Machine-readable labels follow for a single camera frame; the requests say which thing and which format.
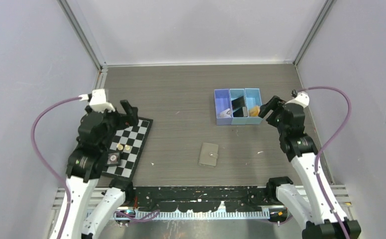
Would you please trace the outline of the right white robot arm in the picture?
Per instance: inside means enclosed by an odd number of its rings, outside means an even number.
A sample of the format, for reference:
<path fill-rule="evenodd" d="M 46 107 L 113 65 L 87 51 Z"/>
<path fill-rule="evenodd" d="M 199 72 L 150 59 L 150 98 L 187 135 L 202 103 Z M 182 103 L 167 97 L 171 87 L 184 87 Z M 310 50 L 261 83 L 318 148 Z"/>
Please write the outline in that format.
<path fill-rule="evenodd" d="M 307 196 L 301 196 L 285 176 L 268 180 L 266 198 L 289 210 L 300 225 L 303 239 L 357 239 L 360 224 L 341 208 L 316 158 L 314 140 L 304 131 L 308 105 L 309 96 L 300 93 L 289 101 L 273 96 L 260 107 L 258 116 L 278 130 L 280 148 L 298 173 Z"/>

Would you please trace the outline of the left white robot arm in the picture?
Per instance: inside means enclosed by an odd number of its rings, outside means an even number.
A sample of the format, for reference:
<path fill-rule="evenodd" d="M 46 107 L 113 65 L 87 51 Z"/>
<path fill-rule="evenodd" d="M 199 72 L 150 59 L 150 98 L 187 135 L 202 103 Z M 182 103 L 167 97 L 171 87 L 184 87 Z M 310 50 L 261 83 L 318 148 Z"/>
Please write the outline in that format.
<path fill-rule="evenodd" d="M 87 113 L 81 118 L 76 138 L 78 144 L 68 158 L 68 189 L 50 238 L 97 239 L 116 209 L 134 202 L 132 185 L 115 180 L 92 213 L 87 214 L 116 132 L 139 123 L 138 108 L 127 100 L 121 100 L 120 104 L 124 114 L 109 109 L 96 112 L 92 106 L 85 108 Z"/>

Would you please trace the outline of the grey blue card holder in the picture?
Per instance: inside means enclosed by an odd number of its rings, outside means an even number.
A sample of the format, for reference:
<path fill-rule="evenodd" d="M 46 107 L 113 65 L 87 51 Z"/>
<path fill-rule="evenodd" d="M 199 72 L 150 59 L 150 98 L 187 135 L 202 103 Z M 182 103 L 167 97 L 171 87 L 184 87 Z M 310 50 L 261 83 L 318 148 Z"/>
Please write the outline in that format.
<path fill-rule="evenodd" d="M 202 166 L 216 167 L 218 160 L 218 144 L 204 142 L 201 146 L 198 164 Z"/>

